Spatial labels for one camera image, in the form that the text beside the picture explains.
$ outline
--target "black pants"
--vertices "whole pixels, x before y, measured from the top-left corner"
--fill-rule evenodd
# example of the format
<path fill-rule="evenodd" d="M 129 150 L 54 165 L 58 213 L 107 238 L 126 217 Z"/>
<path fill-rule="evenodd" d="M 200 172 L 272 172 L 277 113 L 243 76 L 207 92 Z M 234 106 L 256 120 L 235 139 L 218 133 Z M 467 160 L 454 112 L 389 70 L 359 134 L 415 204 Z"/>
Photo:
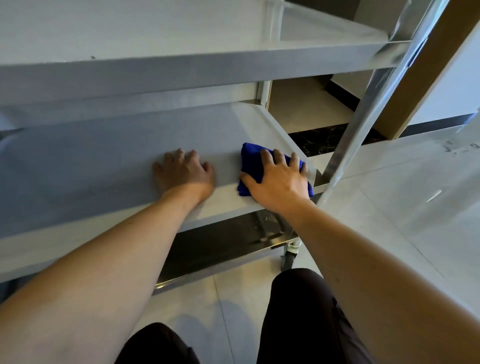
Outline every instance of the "black pants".
<path fill-rule="evenodd" d="M 116 361 L 155 362 L 199 363 L 193 349 L 160 323 L 133 335 Z M 257 364 L 372 362 L 322 277 L 298 268 L 273 280 Z"/>

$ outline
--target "hand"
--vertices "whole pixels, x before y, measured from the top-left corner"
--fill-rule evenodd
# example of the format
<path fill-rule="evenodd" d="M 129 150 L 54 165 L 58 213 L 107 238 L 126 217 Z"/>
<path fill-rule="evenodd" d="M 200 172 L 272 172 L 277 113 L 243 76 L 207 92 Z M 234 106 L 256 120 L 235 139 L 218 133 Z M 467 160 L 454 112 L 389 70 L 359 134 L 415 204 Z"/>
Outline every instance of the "hand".
<path fill-rule="evenodd" d="M 285 156 L 278 150 L 272 155 L 263 149 L 260 154 L 264 165 L 262 183 L 257 183 L 249 174 L 240 173 L 240 179 L 247 186 L 252 197 L 270 211 L 284 215 L 284 211 L 296 201 L 309 199 L 307 164 L 304 163 L 301 171 L 300 159 L 296 153 L 292 154 L 290 166 L 287 166 Z"/>
<path fill-rule="evenodd" d="M 163 197 L 171 194 L 186 194 L 196 206 L 206 200 L 215 187 L 215 171 L 212 165 L 200 164 L 197 151 L 185 153 L 180 148 L 175 153 L 165 153 L 163 165 L 152 166 L 155 182 Z"/>

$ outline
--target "black wheel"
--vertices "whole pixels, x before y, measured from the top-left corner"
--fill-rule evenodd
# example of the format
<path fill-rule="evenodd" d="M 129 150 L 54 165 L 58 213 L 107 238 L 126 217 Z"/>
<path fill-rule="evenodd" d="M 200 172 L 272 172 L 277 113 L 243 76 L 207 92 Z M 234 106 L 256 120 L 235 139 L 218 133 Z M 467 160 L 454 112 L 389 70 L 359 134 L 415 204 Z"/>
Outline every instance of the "black wheel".
<path fill-rule="evenodd" d="M 293 261 L 295 260 L 296 256 L 296 254 L 293 254 L 291 252 L 285 252 L 285 255 L 282 257 L 282 265 L 280 267 L 280 270 L 282 272 L 285 272 L 286 270 L 292 269 Z"/>

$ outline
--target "forearm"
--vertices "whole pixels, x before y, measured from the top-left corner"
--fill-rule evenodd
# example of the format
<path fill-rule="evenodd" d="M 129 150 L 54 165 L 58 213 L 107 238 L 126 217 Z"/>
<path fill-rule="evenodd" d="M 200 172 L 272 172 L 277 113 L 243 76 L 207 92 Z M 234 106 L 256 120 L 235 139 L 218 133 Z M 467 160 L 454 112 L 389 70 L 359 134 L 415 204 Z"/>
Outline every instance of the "forearm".
<path fill-rule="evenodd" d="M 477 318 L 410 267 L 311 201 L 299 201 L 282 215 L 380 362 L 478 361 Z"/>
<path fill-rule="evenodd" d="M 0 358 L 20 362 L 8 354 L 24 355 L 37 363 L 39 358 L 70 363 L 114 360 L 195 204 L 187 194 L 169 191 L 41 272 L 0 306 Z M 55 349 L 61 357 L 39 352 Z"/>

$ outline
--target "microfiber towel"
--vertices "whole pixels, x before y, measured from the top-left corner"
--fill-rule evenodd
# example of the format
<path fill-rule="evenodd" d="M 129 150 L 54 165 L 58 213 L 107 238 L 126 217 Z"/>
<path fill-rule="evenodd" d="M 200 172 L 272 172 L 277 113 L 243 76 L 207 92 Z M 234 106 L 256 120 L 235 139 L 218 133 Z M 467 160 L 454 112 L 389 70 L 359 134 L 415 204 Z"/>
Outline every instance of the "microfiber towel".
<path fill-rule="evenodd" d="M 250 143 L 243 143 L 241 148 L 241 170 L 251 175 L 257 183 L 261 183 L 264 177 L 264 165 L 262 164 L 262 156 L 260 155 L 262 149 L 267 148 Z M 273 156 L 273 150 L 267 150 Z M 285 160 L 287 161 L 287 165 L 289 165 L 290 157 L 285 155 Z M 304 163 L 303 160 L 300 161 L 300 169 Z M 240 181 L 237 191 L 240 196 L 251 196 L 250 191 L 242 181 Z M 308 183 L 308 196 L 313 197 L 313 188 L 310 183 Z"/>

